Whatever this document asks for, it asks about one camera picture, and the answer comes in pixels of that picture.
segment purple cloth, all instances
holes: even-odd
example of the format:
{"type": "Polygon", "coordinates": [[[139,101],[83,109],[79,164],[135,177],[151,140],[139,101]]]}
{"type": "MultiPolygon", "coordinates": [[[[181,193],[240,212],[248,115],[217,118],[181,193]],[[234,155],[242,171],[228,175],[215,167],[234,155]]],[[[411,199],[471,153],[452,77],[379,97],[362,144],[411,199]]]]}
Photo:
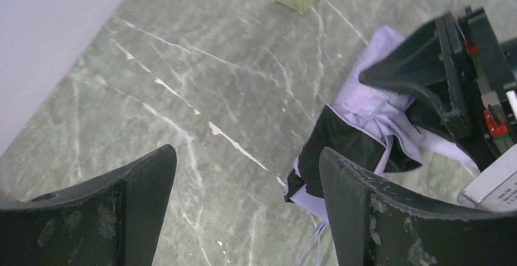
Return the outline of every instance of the purple cloth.
{"type": "MultiPolygon", "coordinates": [[[[399,140],[403,152],[421,164],[424,163],[424,158],[419,147],[476,168],[474,161],[455,143],[427,130],[417,129],[409,122],[405,111],[413,102],[413,98],[359,83],[358,76],[362,71],[384,59],[403,41],[403,36],[388,26],[376,30],[336,100],[327,106],[345,123],[369,135],[386,148],[374,170],[375,174],[384,172],[395,137],[399,140]]],[[[298,158],[294,160],[294,169],[300,176],[298,158]]],[[[318,218],[329,221],[324,200],[309,195],[305,191],[305,185],[290,199],[318,218]]]]}

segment white wall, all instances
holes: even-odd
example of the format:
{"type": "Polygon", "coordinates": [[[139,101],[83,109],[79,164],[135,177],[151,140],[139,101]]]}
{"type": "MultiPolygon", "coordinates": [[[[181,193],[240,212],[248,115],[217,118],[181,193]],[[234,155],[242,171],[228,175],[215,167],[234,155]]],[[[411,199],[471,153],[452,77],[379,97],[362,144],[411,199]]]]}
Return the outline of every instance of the white wall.
{"type": "Polygon", "coordinates": [[[0,155],[122,0],[0,0],[0,155]]]}

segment folded garment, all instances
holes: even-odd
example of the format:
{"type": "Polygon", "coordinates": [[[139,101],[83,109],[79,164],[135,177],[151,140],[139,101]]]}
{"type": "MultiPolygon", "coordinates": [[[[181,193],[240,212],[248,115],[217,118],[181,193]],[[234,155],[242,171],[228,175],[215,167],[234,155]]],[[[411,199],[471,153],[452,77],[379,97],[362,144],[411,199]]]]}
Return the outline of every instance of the folded garment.
{"type": "Polygon", "coordinates": [[[405,111],[413,98],[359,83],[362,71],[384,59],[403,41],[400,33],[387,26],[375,31],[336,100],[325,105],[294,160],[285,187],[286,202],[294,202],[328,221],[319,176],[319,155],[325,147],[375,174],[421,166],[424,158],[420,147],[476,167],[455,143],[411,124],[405,111]]]}

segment marble surface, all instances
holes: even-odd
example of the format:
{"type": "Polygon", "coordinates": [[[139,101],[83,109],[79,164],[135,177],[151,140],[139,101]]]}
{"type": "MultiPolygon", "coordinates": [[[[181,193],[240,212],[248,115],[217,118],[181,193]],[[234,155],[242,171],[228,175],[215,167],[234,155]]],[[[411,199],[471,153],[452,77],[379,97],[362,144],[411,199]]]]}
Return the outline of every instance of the marble surface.
{"type": "MultiPolygon", "coordinates": [[[[292,265],[318,222],[281,182],[323,102],[373,31],[409,34],[446,9],[485,6],[517,35],[517,0],[125,0],[0,158],[0,192],[27,200],[162,144],[179,156],[154,265],[292,265]]],[[[474,176],[427,154],[388,176],[454,202],[474,176]]],[[[306,262],[315,260],[312,247],[306,262]]],[[[323,265],[336,265],[329,232],[323,265]]]]}

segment drawstring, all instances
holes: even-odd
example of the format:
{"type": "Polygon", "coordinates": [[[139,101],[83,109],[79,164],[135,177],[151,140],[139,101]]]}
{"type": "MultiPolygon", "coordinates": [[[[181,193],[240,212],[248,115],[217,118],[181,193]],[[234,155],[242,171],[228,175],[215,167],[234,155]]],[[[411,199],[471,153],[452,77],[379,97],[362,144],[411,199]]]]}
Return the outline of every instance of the drawstring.
{"type": "Polygon", "coordinates": [[[298,259],[296,259],[296,261],[294,262],[294,266],[301,266],[302,265],[301,263],[304,260],[305,256],[307,255],[310,243],[316,237],[316,235],[318,235],[318,257],[316,258],[316,263],[314,265],[315,266],[319,265],[319,252],[320,252],[321,234],[323,233],[323,231],[327,227],[327,224],[328,224],[327,222],[322,221],[322,222],[320,222],[317,225],[317,227],[314,229],[314,232],[312,233],[312,237],[308,241],[307,246],[305,247],[304,251],[300,254],[298,259]]]}

